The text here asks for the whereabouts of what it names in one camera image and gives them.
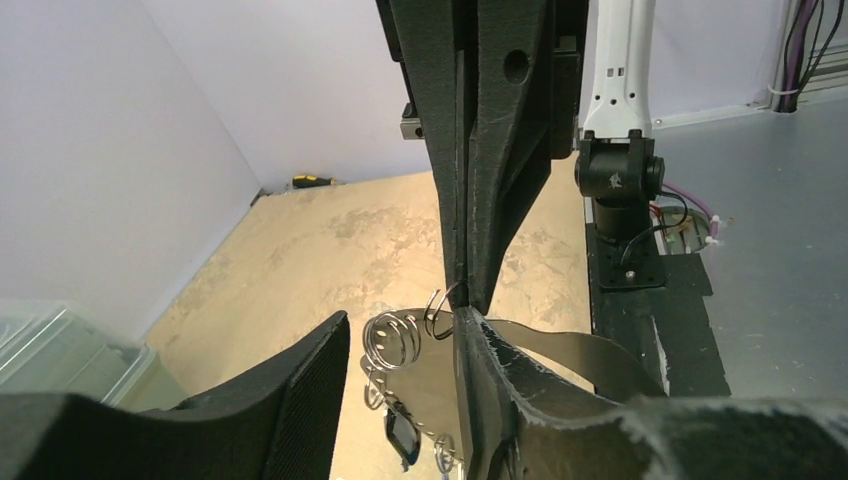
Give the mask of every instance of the metal table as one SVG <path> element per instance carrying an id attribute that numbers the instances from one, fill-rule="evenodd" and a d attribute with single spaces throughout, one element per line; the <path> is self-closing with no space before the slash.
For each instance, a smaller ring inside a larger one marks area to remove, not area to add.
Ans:
<path id="1" fill-rule="evenodd" d="M 846 123 L 840 100 L 655 132 L 667 180 L 727 223 L 703 259 L 733 397 L 848 397 Z"/>

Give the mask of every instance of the cable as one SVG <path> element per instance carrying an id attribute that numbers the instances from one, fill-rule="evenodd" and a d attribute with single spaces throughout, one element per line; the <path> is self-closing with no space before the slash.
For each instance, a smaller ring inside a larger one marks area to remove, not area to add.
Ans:
<path id="1" fill-rule="evenodd" d="M 686 219 L 689 218 L 689 204 L 686 203 L 686 200 L 682 196 L 680 196 L 680 195 L 678 195 L 674 192 L 666 192 L 666 191 L 660 192 L 659 195 L 663 196 L 663 197 L 673 198 L 673 199 L 679 201 L 680 203 L 682 203 L 683 204 L 683 217 L 681 217 L 680 221 L 678 221 L 674 225 L 653 225 L 651 227 L 648 227 L 644 231 L 642 231 L 642 233 L 640 233 L 639 235 L 636 235 L 635 237 L 633 237 L 633 239 L 630 240 L 630 242 L 627 243 L 627 246 L 624 247 L 624 253 L 621 255 L 621 265 L 622 266 L 624 266 L 627 263 L 627 260 L 630 259 L 630 254 L 633 251 L 633 247 L 638 245 L 639 242 L 645 240 L 646 238 L 650 237 L 651 235 L 653 235 L 656 232 L 668 230 L 670 228 L 677 228 L 677 227 L 683 225 L 683 223 L 686 222 Z"/>
<path id="2" fill-rule="evenodd" d="M 792 26 L 789 27 L 789 34 L 786 35 L 786 42 L 783 44 L 783 90 L 791 92 L 795 90 L 790 84 L 792 75 L 789 73 L 789 44 L 792 42 L 792 36 L 795 34 L 795 28 L 798 27 L 798 21 L 801 19 L 801 10 L 804 8 L 804 0 L 798 2 L 798 8 L 795 10 L 795 16 L 792 19 Z"/>
<path id="3" fill-rule="evenodd" d="M 816 57 L 816 61 L 812 66 L 807 67 L 807 71 L 804 73 L 804 77 L 801 79 L 801 83 L 798 85 L 800 90 L 804 90 L 804 87 L 807 86 L 807 82 L 810 81 L 810 77 L 812 77 L 813 72 L 818 68 L 819 63 L 821 63 L 822 57 L 824 57 L 824 52 L 827 51 L 827 48 L 830 47 L 830 42 L 833 41 L 833 37 L 836 36 L 836 30 L 839 29 L 839 25 L 842 23 L 842 13 L 845 10 L 845 0 L 839 0 L 839 8 L 836 10 L 836 19 L 833 21 L 833 27 L 830 29 L 830 33 L 825 39 L 822 48 L 819 50 L 819 54 Z"/>
<path id="4" fill-rule="evenodd" d="M 783 82 L 782 95 L 778 99 L 778 112 L 794 112 L 797 109 L 800 83 L 803 78 L 804 48 L 807 28 L 812 22 L 816 8 L 821 0 L 799 0 L 798 8 L 792 19 L 789 34 L 783 45 Z"/>
<path id="5" fill-rule="evenodd" d="M 715 211 L 713 211 L 713 209 L 710 208 L 710 206 L 707 205 L 706 202 L 699 199 L 689 191 L 684 190 L 673 183 L 665 182 L 663 183 L 663 188 L 665 188 L 666 190 L 671 190 L 672 192 L 680 195 L 688 203 L 698 207 L 699 210 L 704 212 L 704 215 L 707 216 L 707 219 L 710 222 L 710 236 L 712 238 L 718 238 L 718 225 L 721 220 L 719 219 L 719 216 L 716 215 Z"/>
<path id="6" fill-rule="evenodd" d="M 819 33 L 821 33 L 821 24 L 822 20 L 824 20 L 824 0 L 819 0 L 816 2 L 816 6 L 821 5 L 819 9 L 819 21 L 816 22 L 816 34 L 813 35 L 813 45 L 810 47 L 810 56 L 807 58 L 807 68 L 804 70 L 804 75 L 801 78 L 806 77 L 808 74 L 812 75 L 810 72 L 810 67 L 813 65 L 813 54 L 816 52 L 816 44 L 819 43 Z"/>

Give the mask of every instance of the white wall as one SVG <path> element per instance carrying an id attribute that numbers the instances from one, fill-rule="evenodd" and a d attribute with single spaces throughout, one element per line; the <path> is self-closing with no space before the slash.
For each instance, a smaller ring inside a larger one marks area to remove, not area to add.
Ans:
<path id="1" fill-rule="evenodd" d="M 430 168 L 373 0 L 142 1 L 266 189 Z"/>
<path id="2" fill-rule="evenodd" d="M 0 4 L 0 297 L 139 337 L 258 183 L 136 0 Z"/>
<path id="3" fill-rule="evenodd" d="M 373 0 L 142 1 L 266 188 L 429 168 L 423 144 L 400 139 L 406 97 Z M 657 3 L 656 116 L 764 97 L 786 0 Z"/>

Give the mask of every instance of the clear plastic container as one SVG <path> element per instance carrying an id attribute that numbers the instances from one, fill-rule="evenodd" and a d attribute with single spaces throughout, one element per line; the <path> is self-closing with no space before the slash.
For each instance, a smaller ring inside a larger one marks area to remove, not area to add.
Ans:
<path id="1" fill-rule="evenodd" d="M 71 392 L 133 410 L 185 397 L 155 351 L 86 318 L 67 302 L 0 300 L 0 393 Z"/>

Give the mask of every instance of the screwdriver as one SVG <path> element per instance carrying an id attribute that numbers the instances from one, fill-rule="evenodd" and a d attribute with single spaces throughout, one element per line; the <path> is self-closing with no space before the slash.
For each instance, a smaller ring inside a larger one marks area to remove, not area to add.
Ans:
<path id="1" fill-rule="evenodd" d="M 335 178 L 323 178 L 314 175 L 298 175 L 292 178 L 292 187 L 294 188 L 325 187 L 336 183 Z"/>

